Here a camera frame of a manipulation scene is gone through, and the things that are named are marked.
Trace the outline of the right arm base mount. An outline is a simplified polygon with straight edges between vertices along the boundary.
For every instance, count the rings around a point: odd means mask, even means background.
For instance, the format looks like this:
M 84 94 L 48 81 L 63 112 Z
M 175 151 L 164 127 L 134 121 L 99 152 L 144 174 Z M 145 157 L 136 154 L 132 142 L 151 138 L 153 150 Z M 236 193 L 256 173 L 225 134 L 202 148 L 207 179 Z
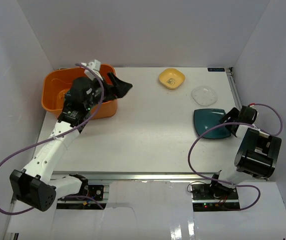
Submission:
M 194 181 L 187 186 L 186 190 L 191 194 L 193 211 L 195 213 L 240 210 L 236 189 L 232 189 L 230 192 L 215 193 L 211 184 Z

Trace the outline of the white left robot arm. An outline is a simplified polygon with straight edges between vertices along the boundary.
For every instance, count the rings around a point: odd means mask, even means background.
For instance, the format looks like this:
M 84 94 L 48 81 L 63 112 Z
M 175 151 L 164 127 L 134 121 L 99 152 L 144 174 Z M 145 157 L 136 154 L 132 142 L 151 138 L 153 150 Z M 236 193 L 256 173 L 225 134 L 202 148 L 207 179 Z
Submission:
M 107 76 L 111 84 L 104 79 L 87 76 L 73 80 L 71 88 L 65 93 L 63 110 L 49 141 L 22 170 L 14 170 L 10 175 L 17 200 L 45 212 L 55 199 L 73 195 L 82 200 L 88 195 L 88 180 L 83 176 L 71 174 L 56 180 L 52 180 L 51 176 L 65 151 L 93 116 L 90 113 L 92 108 L 99 102 L 123 98 L 132 88 L 132 84 L 118 79 L 112 72 Z

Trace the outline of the teal square plate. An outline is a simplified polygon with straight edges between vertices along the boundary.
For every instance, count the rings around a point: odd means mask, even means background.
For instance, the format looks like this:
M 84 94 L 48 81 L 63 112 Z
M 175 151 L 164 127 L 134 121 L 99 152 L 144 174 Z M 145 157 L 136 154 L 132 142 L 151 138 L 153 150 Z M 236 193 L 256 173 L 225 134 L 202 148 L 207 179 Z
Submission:
M 225 110 L 219 108 L 196 109 L 193 113 L 193 123 L 196 134 L 200 136 L 208 129 L 219 125 L 219 120 L 225 114 Z M 230 136 L 231 133 L 225 127 L 220 127 L 204 135 L 204 138 L 208 140 L 220 140 Z

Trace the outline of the dark blue leaf plate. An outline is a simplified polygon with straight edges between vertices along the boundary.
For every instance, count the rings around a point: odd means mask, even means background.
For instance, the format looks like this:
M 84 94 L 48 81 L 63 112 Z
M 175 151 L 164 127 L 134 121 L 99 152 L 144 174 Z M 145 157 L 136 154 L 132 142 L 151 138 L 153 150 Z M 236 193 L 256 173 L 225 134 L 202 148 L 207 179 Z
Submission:
M 65 99 L 70 99 L 71 98 L 71 92 L 70 92 L 70 90 L 68 90 L 66 93 L 65 93 L 65 95 L 64 95 L 64 98 Z

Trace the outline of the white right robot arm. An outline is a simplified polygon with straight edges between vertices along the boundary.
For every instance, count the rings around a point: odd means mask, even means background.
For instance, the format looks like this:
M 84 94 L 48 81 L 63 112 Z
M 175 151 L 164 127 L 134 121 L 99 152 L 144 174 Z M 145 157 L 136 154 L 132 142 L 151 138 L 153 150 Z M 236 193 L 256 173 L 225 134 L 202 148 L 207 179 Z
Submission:
M 240 110 L 232 108 L 219 122 L 245 123 L 250 126 L 230 125 L 225 128 L 241 139 L 234 164 L 213 175 L 214 180 L 208 187 L 209 195 L 214 199 L 229 196 L 235 187 L 250 179 L 269 178 L 273 174 L 281 147 L 281 138 L 255 128 L 258 111 L 252 106 L 242 106 Z

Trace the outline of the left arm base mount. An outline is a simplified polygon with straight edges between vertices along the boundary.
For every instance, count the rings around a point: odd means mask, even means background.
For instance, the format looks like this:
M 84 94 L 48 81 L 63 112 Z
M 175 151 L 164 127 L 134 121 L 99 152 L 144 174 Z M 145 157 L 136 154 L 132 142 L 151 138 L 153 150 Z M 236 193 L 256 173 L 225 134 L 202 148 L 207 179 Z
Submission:
M 102 201 L 104 198 L 104 186 L 103 185 L 88 185 L 85 187 L 85 191 L 83 193 L 79 193 L 75 196 L 65 196 L 60 198 L 60 200 L 71 200 L 71 201 L 86 201 L 90 202 L 90 198 L 95 199 L 96 201 Z

